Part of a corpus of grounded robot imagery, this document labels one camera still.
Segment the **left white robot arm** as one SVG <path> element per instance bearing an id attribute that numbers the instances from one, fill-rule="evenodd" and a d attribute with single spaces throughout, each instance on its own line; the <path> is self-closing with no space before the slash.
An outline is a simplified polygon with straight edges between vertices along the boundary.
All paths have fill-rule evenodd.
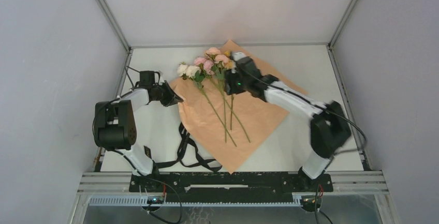
<path id="1" fill-rule="evenodd" d="M 135 122 L 135 112 L 152 101 L 169 107 L 183 102 L 183 99 L 167 81 L 139 84 L 114 100 L 95 105 L 92 133 L 98 147 L 122 157 L 134 176 L 142 176 L 142 185 L 149 191 L 156 191 L 161 187 L 162 178 L 155 173 L 158 167 L 154 160 L 136 143 Z"/>

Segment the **orange wrapping paper sheet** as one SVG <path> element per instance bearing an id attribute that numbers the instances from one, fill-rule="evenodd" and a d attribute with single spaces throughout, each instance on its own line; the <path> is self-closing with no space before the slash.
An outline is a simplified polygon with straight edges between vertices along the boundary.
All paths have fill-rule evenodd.
<path id="1" fill-rule="evenodd" d="M 245 53 L 254 60 L 262 74 L 272 74 L 292 89 L 302 94 L 307 94 L 305 89 L 289 81 L 269 63 L 253 56 L 232 40 L 227 41 L 219 49 L 223 53 L 227 50 Z M 185 59 L 182 62 L 193 65 L 197 57 Z M 231 134 L 238 146 L 235 147 L 231 140 L 228 140 L 227 143 L 224 142 L 224 130 L 219 120 L 208 105 L 207 100 L 191 80 L 183 80 L 178 76 L 171 82 L 171 86 L 184 100 L 178 104 L 183 126 L 221 164 L 222 168 L 229 173 L 236 172 L 289 114 L 287 110 L 254 98 L 248 92 L 234 94 L 233 109 L 251 139 L 250 143 L 247 142 L 244 132 L 238 125 L 238 122 L 234 120 Z M 223 105 L 218 91 L 211 83 L 206 83 L 205 89 L 219 115 L 222 115 Z"/>

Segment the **pink fake flower stem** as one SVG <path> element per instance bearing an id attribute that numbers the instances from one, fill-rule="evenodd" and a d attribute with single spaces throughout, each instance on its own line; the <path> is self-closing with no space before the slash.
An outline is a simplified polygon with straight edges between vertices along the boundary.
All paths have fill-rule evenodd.
<path id="1" fill-rule="evenodd" d="M 208 97 L 205 84 L 211 83 L 218 91 L 223 105 L 223 114 L 219 115 L 217 110 L 214 110 L 214 113 L 224 129 L 224 141 L 227 142 L 228 140 L 231 140 L 233 145 L 237 146 L 231 134 L 234 120 L 238 122 L 238 125 L 244 132 L 247 142 L 250 143 L 251 139 L 245 130 L 243 123 L 233 109 L 234 96 L 227 97 L 224 92 L 226 71 L 233 69 L 235 65 L 229 56 L 229 53 L 223 53 L 219 48 L 211 47 L 204 52 L 203 56 L 195 58 L 194 64 L 187 68 L 185 74 L 194 82 L 195 86 L 206 98 L 212 109 L 215 109 L 215 107 L 213 106 L 213 101 Z"/>

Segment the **white fake flower stem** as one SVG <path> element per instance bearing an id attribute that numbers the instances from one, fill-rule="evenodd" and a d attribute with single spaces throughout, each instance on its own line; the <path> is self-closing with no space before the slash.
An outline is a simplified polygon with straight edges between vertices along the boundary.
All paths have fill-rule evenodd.
<path id="1" fill-rule="evenodd" d="M 227 143 L 228 139 L 231 140 L 232 144 L 235 147 L 238 147 L 231 133 L 226 127 L 226 119 L 222 119 L 214 106 L 213 102 L 209 98 L 207 91 L 204 89 L 203 81 L 205 79 L 211 79 L 212 74 L 208 74 L 208 72 L 204 69 L 204 63 L 200 65 L 189 65 L 185 62 L 182 62 L 177 67 L 177 74 L 183 80 L 191 80 L 195 87 L 199 90 L 202 96 L 207 100 L 208 105 L 213 110 L 215 116 L 219 120 L 223 130 L 224 130 L 224 142 Z"/>

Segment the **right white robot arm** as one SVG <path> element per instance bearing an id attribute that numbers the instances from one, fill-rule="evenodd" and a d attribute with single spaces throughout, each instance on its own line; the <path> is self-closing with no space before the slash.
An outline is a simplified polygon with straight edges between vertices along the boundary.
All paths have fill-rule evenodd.
<path id="1" fill-rule="evenodd" d="M 314 100 L 272 74 L 262 75 L 254 60 L 242 52 L 233 53 L 230 59 L 235 67 L 225 72 L 224 92 L 228 95 L 248 92 L 254 98 L 302 114 L 309 121 L 312 151 L 298 174 L 301 188 L 314 190 L 333 158 L 343 153 L 341 147 L 351 137 L 351 129 L 361 135 L 363 131 L 346 117 L 338 102 Z"/>

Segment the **yellow fake flower stem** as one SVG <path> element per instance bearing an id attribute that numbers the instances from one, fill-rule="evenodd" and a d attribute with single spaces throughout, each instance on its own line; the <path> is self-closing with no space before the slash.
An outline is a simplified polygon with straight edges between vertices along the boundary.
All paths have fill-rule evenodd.
<path id="1" fill-rule="evenodd" d="M 232 86 L 231 86 L 231 82 L 232 82 L 232 74 L 235 72 L 235 63 L 231 58 L 231 51 L 227 50 L 224 53 L 225 56 L 227 56 L 229 58 L 229 62 L 225 65 L 225 67 L 227 68 L 226 72 L 225 72 L 225 83 L 227 85 L 227 90 L 226 93 L 228 95 L 231 96 L 231 103 L 230 103 L 230 130 L 232 130 L 233 127 L 233 100 L 234 100 L 234 95 L 232 93 Z"/>

